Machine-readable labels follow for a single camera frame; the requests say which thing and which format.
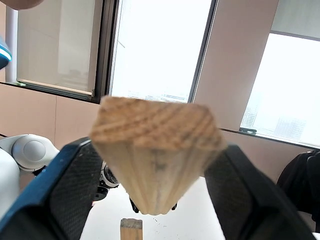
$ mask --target wall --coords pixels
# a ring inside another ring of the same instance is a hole
[[[208,105],[220,127],[238,130],[278,0],[220,0],[195,102]],[[0,30],[4,19],[0,21]],[[33,133],[61,148],[86,136],[98,105],[0,84],[0,133]],[[306,148],[224,132],[273,181]]]

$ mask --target white table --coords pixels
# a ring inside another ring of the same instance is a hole
[[[132,210],[129,196],[120,185],[94,205],[81,240],[120,240],[120,220],[143,221],[144,240],[224,240],[205,179],[200,177],[166,215],[143,215]]]

